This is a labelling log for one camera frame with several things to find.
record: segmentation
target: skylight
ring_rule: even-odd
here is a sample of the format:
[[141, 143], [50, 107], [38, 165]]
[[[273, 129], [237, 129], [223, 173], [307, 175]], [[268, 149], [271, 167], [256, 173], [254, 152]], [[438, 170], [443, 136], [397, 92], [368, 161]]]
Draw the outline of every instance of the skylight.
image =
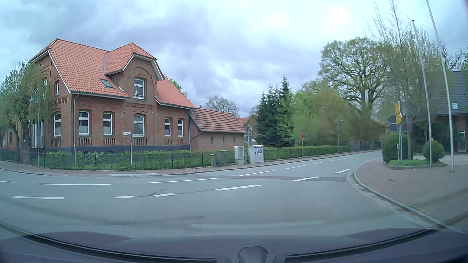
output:
[[103, 80], [101, 79], [101, 81], [104, 83], [104, 85], [108, 88], [113, 88], [113, 86], [110, 84], [110, 82], [108, 80]]

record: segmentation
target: lamp post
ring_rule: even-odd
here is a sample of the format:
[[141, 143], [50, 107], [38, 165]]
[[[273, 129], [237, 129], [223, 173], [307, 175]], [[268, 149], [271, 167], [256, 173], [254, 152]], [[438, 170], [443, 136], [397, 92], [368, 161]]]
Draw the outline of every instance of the lamp post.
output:
[[[34, 100], [34, 92], [36, 91], [36, 99], [37, 100]], [[40, 148], [41, 148], [41, 128], [40, 128], [40, 125], [41, 125], [41, 96], [39, 95], [39, 89], [35, 88], [31, 91], [31, 99], [29, 100], [29, 102], [37, 102], [37, 131], [36, 131], [36, 135], [37, 135], [37, 140], [36, 140], [36, 143], [37, 143], [37, 167], [41, 167], [41, 162], [39, 161], [40, 160], [40, 155], [39, 155], [39, 151], [40, 151]]]
[[338, 153], [340, 153], [340, 129], [338, 127], [338, 123], [343, 122], [343, 119], [336, 119], [336, 137], [338, 139]]

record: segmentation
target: green hedge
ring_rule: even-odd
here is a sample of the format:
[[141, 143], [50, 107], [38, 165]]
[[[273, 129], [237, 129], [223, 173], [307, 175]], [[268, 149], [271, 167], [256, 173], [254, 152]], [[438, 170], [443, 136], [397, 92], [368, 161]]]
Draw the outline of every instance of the green hedge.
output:
[[[283, 148], [264, 148], [265, 161], [314, 156], [330, 153], [349, 152], [347, 146], [298, 146]], [[133, 170], [177, 169], [210, 166], [210, 155], [216, 151], [191, 152], [188, 150], [139, 151], [133, 153]], [[77, 152], [76, 160], [70, 152], [46, 153], [41, 158], [41, 164], [53, 169], [77, 170], [130, 170], [130, 153], [88, 153]], [[248, 162], [249, 150], [245, 148], [245, 161]], [[227, 152], [228, 163], [234, 163], [234, 151]]]

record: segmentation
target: sidewalk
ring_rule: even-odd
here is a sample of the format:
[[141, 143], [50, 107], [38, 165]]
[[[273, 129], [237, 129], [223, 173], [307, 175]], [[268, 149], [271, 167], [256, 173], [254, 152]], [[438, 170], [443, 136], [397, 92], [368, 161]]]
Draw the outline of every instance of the sidewalk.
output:
[[454, 173], [450, 166], [390, 170], [373, 160], [355, 176], [366, 187], [468, 233], [467, 171], [466, 164], [457, 165]]
[[19, 163], [14, 163], [14, 162], [9, 162], [9, 161], [0, 161], [0, 169], [19, 172], [19, 173], [25, 173], [25, 174], [51, 175], [51, 176], [71, 175], [71, 176], [83, 176], [83, 177], [115, 177], [115, 176], [188, 175], [188, 174], [197, 174], [197, 173], [212, 172], [212, 171], [224, 171], [224, 170], [235, 170], [235, 169], [243, 169], [243, 168], [270, 166], [270, 165], [276, 165], [276, 164], [282, 164], [282, 163], [316, 160], [316, 159], [330, 158], [330, 157], [335, 157], [335, 156], [344, 156], [344, 155], [357, 154], [357, 153], [368, 153], [368, 152], [375, 152], [375, 151], [380, 151], [380, 150], [325, 154], [325, 155], [311, 156], [311, 157], [266, 161], [264, 163], [249, 163], [246, 165], [231, 164], [231, 165], [227, 165], [223, 167], [209, 167], [208, 166], [208, 167], [197, 167], [197, 168], [161, 169], [161, 170], [144, 170], [144, 171], [62, 170], [62, 169], [50, 169], [50, 168], [43, 168], [43, 167], [38, 168], [32, 165], [19, 164]]

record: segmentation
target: bollard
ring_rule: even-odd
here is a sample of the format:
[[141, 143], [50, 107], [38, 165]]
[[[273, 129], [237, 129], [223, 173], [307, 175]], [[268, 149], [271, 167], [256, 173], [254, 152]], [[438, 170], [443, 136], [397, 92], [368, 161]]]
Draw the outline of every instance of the bollard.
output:
[[210, 154], [211, 157], [211, 167], [216, 167], [216, 156], [214, 154]]

